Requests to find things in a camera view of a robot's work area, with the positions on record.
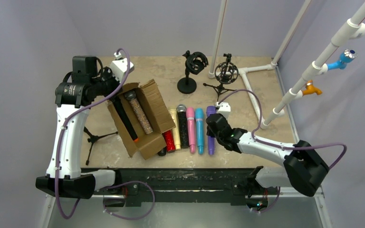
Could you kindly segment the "multicolour glitter microphone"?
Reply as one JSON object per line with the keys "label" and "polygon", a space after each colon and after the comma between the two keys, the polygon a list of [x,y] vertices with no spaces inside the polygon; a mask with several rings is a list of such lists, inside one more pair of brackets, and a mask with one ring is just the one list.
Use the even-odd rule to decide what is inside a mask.
{"label": "multicolour glitter microphone", "polygon": [[135,91],[131,90],[131,91],[126,92],[124,94],[124,97],[131,105],[145,134],[151,134],[153,132],[153,128],[151,127],[149,120],[137,99]]}

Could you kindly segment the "brown cardboard box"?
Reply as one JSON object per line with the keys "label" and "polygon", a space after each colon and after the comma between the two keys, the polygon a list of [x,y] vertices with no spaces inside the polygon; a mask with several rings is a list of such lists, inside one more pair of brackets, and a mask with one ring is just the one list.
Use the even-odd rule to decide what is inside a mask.
{"label": "brown cardboard box", "polygon": [[157,83],[127,83],[107,102],[122,143],[130,157],[148,160],[166,147],[163,134],[175,127]]}

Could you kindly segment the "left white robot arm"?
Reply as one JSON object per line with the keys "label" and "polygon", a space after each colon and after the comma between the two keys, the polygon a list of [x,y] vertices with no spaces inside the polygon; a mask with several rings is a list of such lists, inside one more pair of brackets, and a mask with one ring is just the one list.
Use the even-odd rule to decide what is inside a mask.
{"label": "left white robot arm", "polygon": [[55,89],[57,130],[46,174],[36,178],[36,188],[55,197],[89,199],[93,193],[115,182],[115,172],[98,170],[83,173],[80,154],[90,106],[98,96],[115,96],[127,69],[121,54],[104,67],[94,56],[74,56],[72,71]]}

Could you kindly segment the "purple microphone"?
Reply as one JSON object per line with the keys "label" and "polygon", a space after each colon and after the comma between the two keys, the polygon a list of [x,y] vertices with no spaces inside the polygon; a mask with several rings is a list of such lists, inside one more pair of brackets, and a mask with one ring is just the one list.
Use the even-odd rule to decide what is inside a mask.
{"label": "purple microphone", "polygon": [[[206,116],[210,117],[211,114],[216,113],[215,106],[208,106],[206,108]],[[207,130],[207,143],[208,143],[208,154],[214,155],[215,154],[215,138],[213,133],[210,130]]]}

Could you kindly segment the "black glitter microphone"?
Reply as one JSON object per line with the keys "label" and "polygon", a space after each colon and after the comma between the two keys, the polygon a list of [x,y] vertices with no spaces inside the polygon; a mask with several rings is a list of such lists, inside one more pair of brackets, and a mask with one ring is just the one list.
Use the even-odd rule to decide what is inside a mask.
{"label": "black glitter microphone", "polygon": [[183,104],[179,104],[176,108],[178,124],[179,124],[181,147],[184,148],[184,149],[189,148],[189,146],[190,146],[189,145],[186,110],[187,110],[187,108]]}

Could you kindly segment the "cream microphone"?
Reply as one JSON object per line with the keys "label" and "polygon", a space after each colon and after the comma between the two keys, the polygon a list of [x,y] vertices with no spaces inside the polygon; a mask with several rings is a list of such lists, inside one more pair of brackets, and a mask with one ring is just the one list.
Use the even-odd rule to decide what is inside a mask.
{"label": "cream microphone", "polygon": [[181,139],[180,139],[178,118],[177,118],[177,111],[176,109],[170,109],[168,111],[175,124],[175,127],[172,129],[172,134],[173,134],[175,149],[178,151],[181,149]]}

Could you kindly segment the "black orange-tipped microphone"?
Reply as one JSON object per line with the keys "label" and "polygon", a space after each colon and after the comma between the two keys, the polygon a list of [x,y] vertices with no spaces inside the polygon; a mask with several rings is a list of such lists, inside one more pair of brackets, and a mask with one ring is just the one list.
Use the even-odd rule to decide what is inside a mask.
{"label": "black orange-tipped microphone", "polygon": [[129,120],[127,113],[125,112],[125,109],[123,108],[121,99],[118,96],[113,96],[111,99],[111,102],[113,106],[115,107],[115,110],[117,114],[119,115],[121,121],[123,122],[126,130],[128,131],[131,139],[136,142],[138,141],[138,136],[133,128],[133,125],[131,121]]}

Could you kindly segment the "pink microphone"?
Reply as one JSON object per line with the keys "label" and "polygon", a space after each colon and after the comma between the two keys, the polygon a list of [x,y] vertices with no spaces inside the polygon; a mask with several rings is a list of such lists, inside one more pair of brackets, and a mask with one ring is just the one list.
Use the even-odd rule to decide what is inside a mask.
{"label": "pink microphone", "polygon": [[195,127],[195,112],[192,107],[188,107],[186,110],[187,127],[188,127],[188,138],[190,153],[195,154],[196,152],[196,127]]}

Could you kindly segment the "tripod shock mount stand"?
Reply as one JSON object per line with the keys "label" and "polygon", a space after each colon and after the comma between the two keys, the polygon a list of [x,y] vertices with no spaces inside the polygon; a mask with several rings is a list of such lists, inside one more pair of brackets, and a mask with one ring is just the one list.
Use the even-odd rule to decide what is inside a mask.
{"label": "tripod shock mount stand", "polygon": [[203,86],[211,87],[214,89],[214,91],[217,94],[217,102],[219,101],[219,98],[222,94],[228,91],[234,91],[233,89],[228,89],[225,88],[224,86],[234,83],[239,76],[238,67],[231,61],[232,54],[225,53],[223,54],[223,56],[226,57],[225,61],[218,64],[214,72],[215,79],[220,84],[218,86],[214,86],[207,83],[203,83]]}

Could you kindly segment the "teal microphone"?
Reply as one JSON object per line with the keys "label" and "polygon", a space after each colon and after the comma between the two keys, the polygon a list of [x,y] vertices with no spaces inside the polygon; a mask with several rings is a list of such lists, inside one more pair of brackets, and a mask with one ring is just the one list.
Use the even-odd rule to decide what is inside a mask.
{"label": "teal microphone", "polygon": [[196,121],[196,144],[198,147],[198,154],[204,154],[204,112],[201,108],[195,109]]}

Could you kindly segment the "tripod microphone stand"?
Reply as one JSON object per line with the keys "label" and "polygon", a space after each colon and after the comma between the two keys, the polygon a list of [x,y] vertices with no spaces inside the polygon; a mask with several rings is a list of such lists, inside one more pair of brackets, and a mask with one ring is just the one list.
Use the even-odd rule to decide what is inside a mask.
{"label": "tripod microphone stand", "polygon": [[86,133],[88,135],[87,141],[91,144],[90,149],[89,149],[89,153],[88,153],[88,156],[87,156],[87,160],[86,160],[86,163],[85,163],[86,166],[88,166],[89,163],[90,163],[90,156],[91,156],[91,152],[92,152],[94,144],[102,138],[105,138],[105,137],[110,136],[110,135],[118,134],[118,132],[114,132],[114,133],[109,133],[109,134],[100,135],[100,136],[99,135],[93,135],[86,127],[84,127],[84,133]]}

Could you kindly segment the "red glitter microphone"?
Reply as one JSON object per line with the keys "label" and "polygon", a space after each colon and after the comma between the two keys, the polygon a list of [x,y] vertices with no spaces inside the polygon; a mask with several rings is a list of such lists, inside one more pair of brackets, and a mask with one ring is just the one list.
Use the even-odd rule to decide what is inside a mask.
{"label": "red glitter microphone", "polygon": [[164,140],[166,142],[166,151],[167,153],[175,152],[176,147],[173,140],[173,133],[171,130],[168,130],[163,133]]}

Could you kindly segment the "round base microphone stand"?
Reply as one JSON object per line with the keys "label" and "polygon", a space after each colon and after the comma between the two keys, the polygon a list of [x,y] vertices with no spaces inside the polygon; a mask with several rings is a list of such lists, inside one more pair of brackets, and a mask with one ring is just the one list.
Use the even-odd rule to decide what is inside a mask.
{"label": "round base microphone stand", "polygon": [[196,88],[196,81],[190,74],[198,75],[209,64],[207,57],[202,52],[191,53],[187,50],[183,55],[185,60],[185,78],[181,78],[177,83],[177,89],[183,94],[191,94]]}

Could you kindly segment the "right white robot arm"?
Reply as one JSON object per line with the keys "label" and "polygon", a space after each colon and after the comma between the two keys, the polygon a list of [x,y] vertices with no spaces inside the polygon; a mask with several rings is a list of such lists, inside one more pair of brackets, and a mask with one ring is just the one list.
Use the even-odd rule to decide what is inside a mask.
{"label": "right white robot arm", "polygon": [[241,129],[231,128],[221,114],[211,114],[206,119],[207,134],[228,151],[252,154],[274,162],[285,169],[286,181],[266,178],[270,170],[261,168],[255,175],[256,182],[264,187],[291,186],[299,193],[313,197],[330,168],[308,142],[282,143],[254,135]]}

